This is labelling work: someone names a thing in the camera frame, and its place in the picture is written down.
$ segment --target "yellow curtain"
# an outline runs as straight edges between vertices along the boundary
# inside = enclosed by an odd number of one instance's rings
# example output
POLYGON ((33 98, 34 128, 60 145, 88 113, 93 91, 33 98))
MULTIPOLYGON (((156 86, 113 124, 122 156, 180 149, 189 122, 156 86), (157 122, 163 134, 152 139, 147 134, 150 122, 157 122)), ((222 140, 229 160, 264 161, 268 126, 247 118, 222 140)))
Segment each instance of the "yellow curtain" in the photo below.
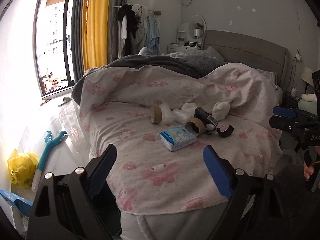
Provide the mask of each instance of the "yellow curtain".
POLYGON ((109 0, 84 0, 82 50, 84 70, 107 65, 109 0))

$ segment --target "silver bolt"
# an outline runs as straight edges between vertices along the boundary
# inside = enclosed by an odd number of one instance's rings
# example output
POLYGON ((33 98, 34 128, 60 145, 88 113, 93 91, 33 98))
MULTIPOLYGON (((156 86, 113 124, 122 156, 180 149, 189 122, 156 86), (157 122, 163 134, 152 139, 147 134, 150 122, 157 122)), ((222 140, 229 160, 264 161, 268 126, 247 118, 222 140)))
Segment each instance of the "silver bolt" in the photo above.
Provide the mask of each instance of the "silver bolt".
POLYGON ((244 174, 244 171, 242 169, 236 169, 236 174, 242 176, 244 174))
POLYGON ((84 168, 82 168, 82 167, 79 167, 79 168, 76 168, 75 169, 75 173, 76 174, 81 174, 81 173, 83 173, 84 172, 84 168))
POLYGON ((268 180, 273 180, 273 179, 274 179, 274 177, 273 177, 273 175, 272 175, 272 174, 267 174, 267 179, 268 179, 268 180))
POLYGON ((50 179, 52 177, 52 173, 51 172, 48 172, 45 174, 44 176, 46 179, 50 179))

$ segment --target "yellow plastic bag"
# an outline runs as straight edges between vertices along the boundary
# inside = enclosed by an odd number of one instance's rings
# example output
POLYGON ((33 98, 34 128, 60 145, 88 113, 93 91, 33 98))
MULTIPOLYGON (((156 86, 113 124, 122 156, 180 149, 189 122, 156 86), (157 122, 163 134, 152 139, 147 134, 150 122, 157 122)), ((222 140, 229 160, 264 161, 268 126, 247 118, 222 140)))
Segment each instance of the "yellow plastic bag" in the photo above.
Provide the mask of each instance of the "yellow plastic bag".
POLYGON ((37 156, 33 152, 18 153, 14 149, 8 159, 11 182, 22 187, 31 186, 37 165, 37 156))

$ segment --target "wall socket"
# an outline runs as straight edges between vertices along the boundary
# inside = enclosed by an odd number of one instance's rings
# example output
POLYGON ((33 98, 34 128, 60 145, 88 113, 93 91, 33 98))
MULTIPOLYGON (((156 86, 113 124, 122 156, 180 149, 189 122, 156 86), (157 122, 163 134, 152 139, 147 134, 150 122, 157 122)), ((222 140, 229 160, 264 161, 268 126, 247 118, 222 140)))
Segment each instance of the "wall socket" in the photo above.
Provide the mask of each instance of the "wall socket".
POLYGON ((300 56, 300 54, 299 54, 299 51, 297 52, 296 57, 297 57, 297 60, 298 60, 298 61, 300 61, 300 60, 301 60, 301 56, 300 56))

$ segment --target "gray curtain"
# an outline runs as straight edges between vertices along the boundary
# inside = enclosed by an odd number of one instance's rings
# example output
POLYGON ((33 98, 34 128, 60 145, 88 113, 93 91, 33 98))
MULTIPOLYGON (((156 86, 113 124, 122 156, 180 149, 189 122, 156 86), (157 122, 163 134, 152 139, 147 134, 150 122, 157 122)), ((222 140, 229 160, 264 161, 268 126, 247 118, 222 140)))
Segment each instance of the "gray curtain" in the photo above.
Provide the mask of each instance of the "gray curtain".
POLYGON ((73 0, 71 15, 71 54, 75 82, 84 72, 82 60, 82 4, 83 0, 73 0))
POLYGON ((108 63, 118 58, 118 20, 117 9, 114 6, 124 6, 127 0, 109 0, 108 13, 108 63))

